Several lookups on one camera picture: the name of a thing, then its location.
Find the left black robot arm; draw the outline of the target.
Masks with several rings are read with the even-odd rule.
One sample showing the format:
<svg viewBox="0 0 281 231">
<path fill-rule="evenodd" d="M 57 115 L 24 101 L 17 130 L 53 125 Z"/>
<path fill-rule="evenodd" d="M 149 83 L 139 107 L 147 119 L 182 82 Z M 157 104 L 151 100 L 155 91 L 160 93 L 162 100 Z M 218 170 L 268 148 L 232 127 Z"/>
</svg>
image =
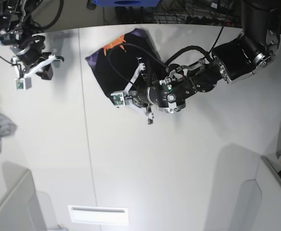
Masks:
<svg viewBox="0 0 281 231">
<path fill-rule="evenodd" d="M 138 57 L 138 66 L 123 90 L 111 94 L 115 107 L 129 107 L 152 124 L 152 107 L 173 114 L 186 106 L 186 99 L 209 92 L 221 79 L 232 84 L 248 78 L 275 59 L 280 45 L 280 3 L 277 0 L 243 0 L 242 31 L 234 40 L 214 45 L 210 51 L 188 46 L 175 54 L 196 50 L 203 58 L 191 65 L 163 64 L 166 74 L 155 77 L 149 64 Z"/>
</svg>

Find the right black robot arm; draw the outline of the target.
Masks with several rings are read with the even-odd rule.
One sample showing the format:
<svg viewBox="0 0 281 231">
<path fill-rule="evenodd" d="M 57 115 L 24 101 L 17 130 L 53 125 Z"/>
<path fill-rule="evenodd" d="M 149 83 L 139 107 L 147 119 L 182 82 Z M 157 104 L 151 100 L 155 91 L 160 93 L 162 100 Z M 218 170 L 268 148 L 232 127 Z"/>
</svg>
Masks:
<svg viewBox="0 0 281 231">
<path fill-rule="evenodd" d="M 18 81 L 31 75 L 52 80 L 52 62 L 64 61 L 62 56 L 43 51 L 45 36 L 39 35 L 58 21 L 64 1 L 59 1 L 55 18 L 46 26 L 40 26 L 32 19 L 32 13 L 41 3 L 41 0 L 0 0 L 0 44 L 10 47 L 14 53 L 10 61 L 0 58 L 15 67 Z"/>
</svg>

